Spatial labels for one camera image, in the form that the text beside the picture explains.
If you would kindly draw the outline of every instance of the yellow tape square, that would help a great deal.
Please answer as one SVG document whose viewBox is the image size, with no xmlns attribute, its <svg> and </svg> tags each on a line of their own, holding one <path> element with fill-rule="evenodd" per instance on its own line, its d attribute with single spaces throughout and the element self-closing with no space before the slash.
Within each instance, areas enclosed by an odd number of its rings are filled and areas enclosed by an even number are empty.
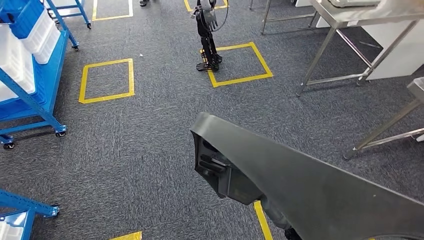
<svg viewBox="0 0 424 240">
<path fill-rule="evenodd" d="M 133 13 L 133 0 L 128 0 L 128 15 L 121 15 L 121 16 L 109 16 L 109 17 L 101 17 L 97 18 L 97 1 L 93 0 L 93 14 L 92 14 L 92 21 L 102 21 L 102 20 L 112 20 L 112 19 L 121 19 L 121 18 L 129 18 L 134 16 Z"/>
<path fill-rule="evenodd" d="M 226 9 L 228 8 L 228 1 L 223 0 L 223 6 L 215 6 L 215 9 Z M 185 7 L 187 8 L 187 12 L 192 12 L 194 9 L 190 7 L 189 0 L 184 0 Z"/>
<path fill-rule="evenodd" d="M 214 88 L 220 87 L 220 86 L 225 86 L 225 85 L 230 85 L 230 84 L 238 84 L 238 83 L 253 81 L 253 80 L 266 79 L 266 78 L 271 78 L 271 77 L 274 76 L 273 73 L 271 72 L 270 68 L 268 67 L 267 63 L 265 62 L 264 58 L 262 57 L 261 53 L 259 52 L 258 48 L 256 47 L 255 43 L 252 42 L 252 41 L 249 42 L 249 43 L 245 43 L 245 44 L 217 47 L 216 51 L 233 50 L 233 49 L 241 49 L 241 48 L 252 48 L 253 49 L 254 53 L 256 54 L 256 57 L 259 59 L 260 64 L 262 65 L 263 69 L 265 70 L 265 73 L 260 74 L 260 75 L 255 75 L 255 76 L 248 76 L 248 77 L 242 77 L 242 78 L 217 82 L 217 80 L 215 79 L 214 72 L 212 70 L 208 70 L 207 73 L 209 75 L 210 82 L 212 83 L 212 86 Z"/>
<path fill-rule="evenodd" d="M 94 97 L 94 98 L 88 98 L 86 99 L 86 88 L 87 88 L 87 78 L 89 74 L 89 68 L 95 68 L 95 67 L 101 67 L 106 65 L 112 65 L 112 64 L 121 64 L 121 63 L 128 63 L 128 92 L 126 93 L 120 93 L 110 96 L 101 96 L 101 97 Z M 121 59 L 121 60 L 114 60 L 114 61 L 105 61 L 105 62 L 99 62 L 99 63 L 92 63 L 87 64 L 84 66 L 82 70 L 82 78 L 81 78 L 81 88 L 79 90 L 79 102 L 82 104 L 90 104 L 90 103 L 96 103 L 101 101 L 107 101 L 112 99 L 119 99 L 119 98 L 125 98 L 134 96 L 134 64 L 132 58 L 127 59 Z"/>
</svg>

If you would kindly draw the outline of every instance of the white plastic bin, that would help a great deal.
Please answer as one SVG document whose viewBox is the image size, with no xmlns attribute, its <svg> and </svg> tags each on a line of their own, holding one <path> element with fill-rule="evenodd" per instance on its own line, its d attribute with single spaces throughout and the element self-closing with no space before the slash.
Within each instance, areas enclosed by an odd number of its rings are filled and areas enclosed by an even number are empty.
<svg viewBox="0 0 424 240">
<path fill-rule="evenodd" d="M 14 227 L 4 221 L 0 221 L 0 240 L 21 240 L 23 233 L 23 227 Z"/>
<path fill-rule="evenodd" d="M 55 22 L 44 9 L 28 37 L 22 39 L 22 42 L 26 49 L 34 54 L 37 63 L 46 64 L 49 62 L 60 35 L 61 32 L 56 28 Z"/>
<path fill-rule="evenodd" d="M 44 9 L 35 25 L 32 27 L 31 32 L 29 32 L 28 37 L 21 39 L 26 49 L 31 53 L 36 53 L 46 41 L 50 27 L 54 24 L 55 22 L 49 17 L 47 10 Z"/>
<path fill-rule="evenodd" d="M 31 53 L 12 34 L 8 25 L 0 25 L 0 68 L 28 94 L 36 91 Z M 18 96 L 0 81 L 0 104 Z"/>
<path fill-rule="evenodd" d="M 20 75 L 22 62 L 19 52 L 22 47 L 9 25 L 0 24 L 0 68 L 12 79 Z"/>
<path fill-rule="evenodd" d="M 53 24 L 40 50 L 34 53 L 37 63 L 46 64 L 49 62 L 60 36 L 61 32 L 56 28 L 56 25 Z"/>
</svg>

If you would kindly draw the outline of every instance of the stainless steel table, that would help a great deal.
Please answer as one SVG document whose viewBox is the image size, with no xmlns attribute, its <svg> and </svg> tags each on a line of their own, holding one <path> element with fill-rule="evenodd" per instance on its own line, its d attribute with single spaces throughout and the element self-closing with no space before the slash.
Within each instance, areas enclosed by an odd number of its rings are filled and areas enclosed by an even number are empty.
<svg viewBox="0 0 424 240">
<path fill-rule="evenodd" d="M 316 12 L 328 22 L 330 30 L 318 50 L 318 53 L 313 59 L 312 64 L 306 73 L 306 77 L 300 83 L 296 92 L 298 96 L 301 95 L 305 87 L 308 85 L 355 78 L 358 78 L 357 84 L 361 85 L 367 79 L 367 76 L 369 76 L 383 62 L 383 60 L 415 27 L 415 25 L 417 25 L 418 21 L 424 19 L 424 7 L 422 7 L 417 0 L 382 0 L 378 6 L 345 8 L 335 7 L 328 0 L 310 0 L 310 2 Z M 400 33 L 393 43 L 384 50 L 383 54 L 372 62 L 369 61 L 348 39 L 348 37 L 340 31 L 340 29 L 347 27 L 376 25 L 400 21 L 411 21 L 411 23 Z M 311 75 L 318 64 L 318 61 L 336 33 L 340 35 L 340 37 L 355 51 L 368 68 L 363 73 L 311 80 Z"/>
<path fill-rule="evenodd" d="M 424 134 L 424 128 L 420 128 L 414 131 L 409 131 L 402 133 L 396 136 L 386 137 L 381 140 L 373 141 L 378 136 L 380 136 L 384 131 L 389 129 L 391 126 L 399 122 L 402 118 L 408 115 L 417 107 L 424 104 L 424 77 L 414 79 L 409 85 L 408 90 L 415 96 L 415 99 L 406 105 L 402 110 L 400 110 L 396 115 L 394 115 L 389 121 L 372 131 L 367 137 L 365 137 L 360 143 L 356 144 L 351 148 L 346 154 L 344 154 L 345 159 L 351 158 L 357 151 L 366 149 L 369 147 L 377 146 L 380 144 L 389 143 L 394 140 L 413 137 L 416 135 Z"/>
</svg>

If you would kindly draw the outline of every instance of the robot leg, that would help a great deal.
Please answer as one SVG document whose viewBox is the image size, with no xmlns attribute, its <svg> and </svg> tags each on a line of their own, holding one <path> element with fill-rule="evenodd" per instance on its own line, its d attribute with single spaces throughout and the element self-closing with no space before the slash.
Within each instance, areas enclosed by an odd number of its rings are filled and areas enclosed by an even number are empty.
<svg viewBox="0 0 424 240">
<path fill-rule="evenodd" d="M 217 53 L 217 48 L 215 47 L 214 38 L 211 32 L 209 33 L 209 44 L 213 59 L 215 60 L 215 62 L 220 64 L 223 61 L 223 57 L 218 55 Z"/>
<path fill-rule="evenodd" d="M 204 70 L 212 70 L 212 71 L 218 71 L 220 69 L 220 66 L 218 65 L 218 62 L 215 61 L 212 52 L 211 52 L 211 46 L 209 44 L 210 40 L 208 37 L 201 37 L 201 45 L 203 46 L 203 52 L 202 52 L 202 59 L 203 62 L 196 65 L 196 69 L 198 71 L 204 71 Z"/>
</svg>

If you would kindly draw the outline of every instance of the white storage tray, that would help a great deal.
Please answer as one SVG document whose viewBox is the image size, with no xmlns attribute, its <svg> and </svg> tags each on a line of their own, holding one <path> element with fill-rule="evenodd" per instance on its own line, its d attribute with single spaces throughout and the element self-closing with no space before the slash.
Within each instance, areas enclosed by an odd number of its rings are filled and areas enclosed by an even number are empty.
<svg viewBox="0 0 424 240">
<path fill-rule="evenodd" d="M 37 63 L 46 64 L 49 62 L 60 36 L 61 32 L 56 28 L 56 25 L 51 25 L 45 42 L 39 51 L 34 53 Z"/>
<path fill-rule="evenodd" d="M 23 63 L 19 66 L 20 74 L 16 78 L 12 78 L 25 92 L 33 94 L 36 91 L 36 83 L 34 79 L 33 56 L 22 46 L 19 52 Z M 3 82 L 0 81 L 0 104 L 9 99 L 15 99 L 16 95 Z"/>
<path fill-rule="evenodd" d="M 22 43 L 13 35 L 9 25 L 0 24 L 0 68 L 12 79 L 21 74 L 21 48 Z"/>
<path fill-rule="evenodd" d="M 35 25 L 32 27 L 28 37 L 22 39 L 26 49 L 32 54 L 38 54 L 43 44 L 47 41 L 49 32 L 55 22 L 49 17 L 47 10 L 44 9 Z"/>
</svg>

